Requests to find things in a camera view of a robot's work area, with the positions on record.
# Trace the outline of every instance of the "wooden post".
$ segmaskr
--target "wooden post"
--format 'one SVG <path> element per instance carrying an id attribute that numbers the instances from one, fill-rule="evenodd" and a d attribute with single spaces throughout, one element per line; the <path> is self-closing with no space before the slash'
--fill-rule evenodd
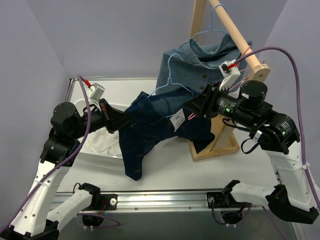
<path id="1" fill-rule="evenodd" d="M 194 0 L 190 38 L 201 31 L 206 2 L 207 0 Z"/>
<path id="2" fill-rule="evenodd" d="M 212 7 L 215 7 L 220 4 L 219 0 L 209 0 Z M 200 4 L 201 0 L 195 0 L 195 6 Z M 204 11 L 196 12 L 196 7 L 194 8 L 193 18 L 199 21 L 199 18 L 203 17 Z M 215 8 L 215 12 L 223 23 L 224 27 L 227 29 L 230 34 L 232 40 L 235 45 L 239 49 L 239 51 L 244 54 L 251 53 L 251 49 L 247 50 L 249 45 L 245 38 L 242 36 L 234 22 L 229 17 L 228 13 L 224 9 L 223 6 L 218 6 Z M 252 55 L 247 57 L 247 64 L 251 68 L 251 73 L 248 76 L 248 80 L 257 80 L 264 82 L 270 73 L 270 69 L 268 65 L 261 64 L 256 55 Z M 226 155 L 230 153 L 235 153 L 239 150 L 239 145 L 235 140 L 235 136 L 233 135 L 234 128 L 228 127 L 222 123 L 221 117 L 216 117 L 212 119 L 212 129 L 211 131 L 215 134 L 215 140 L 202 152 L 196 153 L 195 148 L 191 142 L 189 142 L 189 147 L 192 155 L 193 161 L 213 158 L 221 155 Z"/>

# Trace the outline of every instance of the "wooden base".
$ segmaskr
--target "wooden base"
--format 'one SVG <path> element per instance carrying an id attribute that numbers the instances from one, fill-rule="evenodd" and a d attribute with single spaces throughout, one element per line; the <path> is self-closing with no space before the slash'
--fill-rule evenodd
<path id="1" fill-rule="evenodd" d="M 222 122 L 222 118 L 223 117 L 219 115 L 211 119 L 211 123 L 212 123 L 211 132 L 215 135 L 216 138 L 201 152 L 197 153 L 193 142 L 188 140 L 188 146 L 190 149 L 192 160 L 194 162 L 215 158 L 222 155 L 234 154 L 240 150 L 239 144 L 233 133 L 231 134 L 229 139 L 226 141 L 224 147 L 220 149 L 214 149 L 216 145 L 217 136 L 219 135 L 221 130 L 225 127 L 224 123 Z"/>

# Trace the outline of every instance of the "white label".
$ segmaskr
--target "white label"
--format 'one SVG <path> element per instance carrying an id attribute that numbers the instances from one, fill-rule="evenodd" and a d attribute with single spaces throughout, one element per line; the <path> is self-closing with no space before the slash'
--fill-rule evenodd
<path id="1" fill-rule="evenodd" d="M 177 131 L 177 129 L 181 126 L 181 124 L 184 123 L 185 120 L 186 118 L 184 111 L 180 109 L 175 115 L 170 118 L 170 121 L 172 122 L 174 127 L 174 131 Z"/>

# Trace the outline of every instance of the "clothes hanger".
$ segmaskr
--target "clothes hanger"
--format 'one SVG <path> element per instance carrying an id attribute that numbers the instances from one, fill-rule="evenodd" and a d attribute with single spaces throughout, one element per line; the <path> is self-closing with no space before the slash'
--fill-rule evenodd
<path id="1" fill-rule="evenodd" d="M 169 59 L 168 59 L 169 77 L 168 77 L 168 81 L 167 81 L 166 85 L 163 85 L 163 86 L 160 86 L 160 87 L 156 88 L 156 89 L 148 96 L 148 98 L 149 98 L 152 94 L 154 94 L 157 90 L 162 89 L 162 88 L 165 88 L 165 87 L 169 86 L 169 84 L 171 84 L 171 85 L 179 85 L 179 86 L 183 87 L 185 90 L 187 90 L 188 92 L 192 93 L 192 91 L 190 91 L 188 88 L 186 88 L 185 86 L 183 86 L 181 83 L 172 82 L 170 60 L 171 60 L 171 58 L 172 58 L 174 55 L 178 55 L 178 56 L 181 58 L 181 60 L 183 61 L 183 58 L 182 58 L 182 57 L 180 56 L 180 54 L 178 54 L 178 53 L 174 53 L 174 54 L 172 54 L 172 55 L 169 57 Z"/>
<path id="2" fill-rule="evenodd" d="M 224 34 L 226 34 L 226 35 L 229 35 L 229 33 L 225 32 L 225 31 L 223 31 L 223 30 L 214 30 L 214 27 L 213 27 L 213 23 L 214 23 L 213 12 L 214 12 L 214 10 L 215 10 L 217 7 L 219 7 L 219 6 L 223 7 L 224 10 L 227 12 L 226 6 L 223 5 L 223 4 L 218 4 L 218 5 L 214 6 L 214 8 L 212 8 L 212 10 L 211 10 L 211 24 L 209 25 L 208 30 L 207 30 L 207 31 L 200 31 L 200 32 L 196 33 L 195 35 L 193 35 L 193 36 L 189 39 L 189 42 L 190 42 L 191 39 L 193 39 L 195 36 L 197 36 L 197 35 L 199 35 L 199 34 L 208 33 L 208 32 L 210 31 L 210 29 L 211 29 L 212 32 L 221 32 L 221 33 L 224 33 Z"/>

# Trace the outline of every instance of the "purple cable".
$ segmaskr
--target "purple cable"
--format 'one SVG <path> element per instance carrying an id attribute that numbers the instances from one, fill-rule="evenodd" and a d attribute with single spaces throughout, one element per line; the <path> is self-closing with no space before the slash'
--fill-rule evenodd
<path id="1" fill-rule="evenodd" d="M 296 62 L 295 62 L 294 58 L 292 57 L 292 55 L 287 50 L 285 50 L 281 47 L 266 46 L 266 47 L 252 51 L 252 52 L 248 53 L 247 55 L 240 57 L 234 63 L 237 64 L 237 63 L 241 62 L 242 60 L 246 59 L 247 57 L 250 57 L 251 55 L 254 55 L 254 54 L 260 53 L 262 51 L 266 51 L 266 50 L 277 50 L 277 51 L 284 53 L 289 58 L 289 60 L 292 64 L 293 71 L 294 71 L 294 77 L 295 77 L 295 88 L 296 88 L 296 111 L 297 111 L 297 115 L 298 115 L 298 123 L 299 123 L 299 129 L 300 129 L 300 134 L 301 134 L 301 158 L 302 158 L 302 164 L 306 165 L 307 164 L 306 141 L 305 141 L 305 131 L 304 131 L 303 123 L 302 123 L 302 113 L 301 113 L 300 79 L 299 79 L 298 68 L 297 68 Z M 312 192 L 313 197 L 315 199 L 316 205 L 320 209 L 320 200 L 318 198 L 317 191 L 316 191 L 315 186 L 313 184 L 311 174 L 310 174 L 308 168 L 305 169 L 305 175 L 306 175 L 306 178 L 308 179 L 310 189 L 311 189 L 311 192 Z"/>
<path id="2" fill-rule="evenodd" d="M 280 235 L 283 237 L 284 240 L 288 240 L 288 238 L 286 237 L 286 235 L 284 234 L 284 232 L 281 230 L 281 228 L 279 227 L 279 225 L 277 224 L 277 222 L 274 220 L 274 218 L 271 216 L 271 214 L 266 210 L 266 208 L 264 206 L 262 206 L 263 211 L 265 212 L 265 214 L 269 217 L 269 219 L 271 220 L 272 224 L 274 225 L 274 227 L 278 230 L 278 232 L 280 233 Z"/>
<path id="3" fill-rule="evenodd" d="M 119 227 L 121 224 L 120 222 L 112 217 L 108 217 L 108 216 L 102 216 L 99 214 L 95 214 L 95 213 L 78 213 L 77 216 L 93 216 L 93 217 L 99 217 L 99 218 L 103 218 L 103 219 L 107 219 L 110 220 L 116 224 L 113 225 L 105 225 L 105 226 L 93 226 L 93 229 L 110 229 L 110 228 L 115 228 L 115 227 Z"/>
<path id="4" fill-rule="evenodd" d="M 248 215 L 249 215 L 249 212 L 250 212 L 250 209 L 251 209 L 251 207 L 252 206 L 249 206 L 248 207 L 248 210 L 246 211 L 246 214 L 244 215 L 244 217 L 239 221 L 239 222 L 237 222 L 236 224 L 234 224 L 235 226 L 238 226 L 239 224 L 241 224 L 241 223 L 243 223 L 244 221 L 245 221 L 245 219 L 247 219 L 248 218 Z M 224 215 L 226 215 L 226 214 L 229 214 L 230 212 L 224 212 L 224 213 L 222 213 L 221 214 L 221 217 L 223 217 Z"/>
<path id="5" fill-rule="evenodd" d="M 84 100 L 85 100 L 85 105 L 87 109 L 90 109 L 90 104 L 89 104 L 89 99 L 86 93 L 86 89 L 84 87 L 84 84 L 82 81 L 79 81 L 83 96 L 84 96 Z M 41 183 L 43 183 L 55 170 L 61 168 L 63 165 L 65 165 L 67 162 L 69 162 L 72 158 L 74 158 L 81 150 L 81 148 L 83 147 L 88 134 L 89 134 L 89 130 L 90 130 L 90 123 L 91 123 L 91 112 L 88 111 L 87 114 L 87 125 L 86 125 L 86 129 L 85 129 L 85 133 L 83 136 L 83 139 L 80 143 L 80 145 L 76 148 L 76 150 L 74 150 L 74 152 L 68 156 L 65 160 L 63 160 L 60 164 L 58 164 L 57 166 L 55 166 L 53 169 L 51 169 L 46 175 L 43 176 L 43 178 L 39 181 L 40 183 L 38 183 L 37 185 L 35 185 L 35 187 L 30 191 L 30 193 L 26 196 L 25 200 L 23 200 L 23 202 L 21 203 L 21 205 L 18 207 L 18 209 L 15 211 L 15 213 L 13 214 L 13 217 L 9 220 L 9 222 L 3 226 L 0 229 L 0 235 L 5 231 L 5 229 L 7 229 L 10 224 L 13 222 L 13 220 L 18 216 L 18 214 L 20 213 L 20 211 L 23 209 L 23 207 L 25 206 L 25 204 L 28 202 L 28 200 L 32 197 L 33 194 L 35 194 L 35 192 L 39 189 L 39 187 L 41 186 Z"/>

